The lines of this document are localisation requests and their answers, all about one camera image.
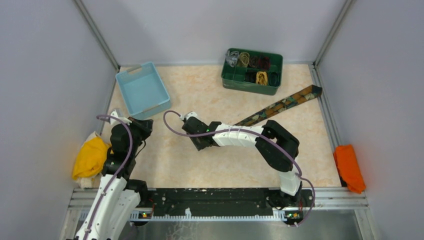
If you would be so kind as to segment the brown blue floral tie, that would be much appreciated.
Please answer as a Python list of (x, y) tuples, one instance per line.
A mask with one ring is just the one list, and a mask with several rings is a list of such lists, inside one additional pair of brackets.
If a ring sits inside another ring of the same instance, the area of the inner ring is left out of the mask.
[(253, 126), (264, 120), (267, 120), (283, 111), (294, 108), (310, 100), (320, 97), (323, 93), (323, 88), (316, 85), (310, 85), (292, 95), (289, 95), (271, 105), (261, 109), (260, 111), (246, 117), (237, 122), (236, 126)]

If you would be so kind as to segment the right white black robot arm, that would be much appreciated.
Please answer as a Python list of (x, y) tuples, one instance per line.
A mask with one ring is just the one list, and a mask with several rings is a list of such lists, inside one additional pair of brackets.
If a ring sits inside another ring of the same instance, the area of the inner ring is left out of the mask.
[(236, 126), (212, 121), (207, 125), (195, 116), (186, 116), (182, 129), (190, 135), (198, 151), (208, 147), (255, 148), (278, 173), (279, 196), (270, 197), (270, 204), (276, 208), (300, 204), (301, 171), (295, 161), (300, 142), (278, 122), (268, 120), (262, 126)]

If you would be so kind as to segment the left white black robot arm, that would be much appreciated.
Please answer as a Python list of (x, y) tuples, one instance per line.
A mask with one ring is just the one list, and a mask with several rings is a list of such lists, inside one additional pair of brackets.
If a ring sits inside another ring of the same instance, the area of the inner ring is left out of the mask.
[(107, 114), (97, 115), (97, 119), (112, 125), (111, 147), (106, 152), (96, 196), (75, 240), (117, 240), (132, 211), (150, 200), (147, 183), (130, 176), (138, 148), (151, 135), (154, 121)]

